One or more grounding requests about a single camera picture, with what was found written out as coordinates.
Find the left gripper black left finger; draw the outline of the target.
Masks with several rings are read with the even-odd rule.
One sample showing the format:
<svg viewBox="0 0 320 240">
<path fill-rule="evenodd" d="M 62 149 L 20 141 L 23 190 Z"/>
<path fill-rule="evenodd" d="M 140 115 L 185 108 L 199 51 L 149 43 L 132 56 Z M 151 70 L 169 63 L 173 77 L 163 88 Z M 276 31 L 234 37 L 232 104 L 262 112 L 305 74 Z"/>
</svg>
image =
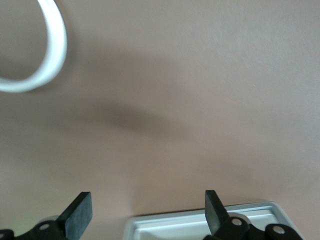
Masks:
<svg viewBox="0 0 320 240">
<path fill-rule="evenodd" d="M 93 217 L 92 195 L 81 192 L 55 220 L 36 224 L 16 240 L 79 240 Z"/>
</svg>

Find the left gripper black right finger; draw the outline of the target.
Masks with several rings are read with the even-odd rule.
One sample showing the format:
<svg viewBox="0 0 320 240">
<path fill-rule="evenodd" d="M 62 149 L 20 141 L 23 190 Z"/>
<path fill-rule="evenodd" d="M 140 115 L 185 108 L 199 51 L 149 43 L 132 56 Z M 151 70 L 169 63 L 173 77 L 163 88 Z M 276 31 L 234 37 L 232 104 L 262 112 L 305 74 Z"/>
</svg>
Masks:
<svg viewBox="0 0 320 240">
<path fill-rule="evenodd" d="M 260 230 L 241 216 L 230 216 L 215 190 L 205 191 L 205 218 L 211 232 L 206 240 L 301 240 L 292 227 L 271 223 Z"/>
</svg>

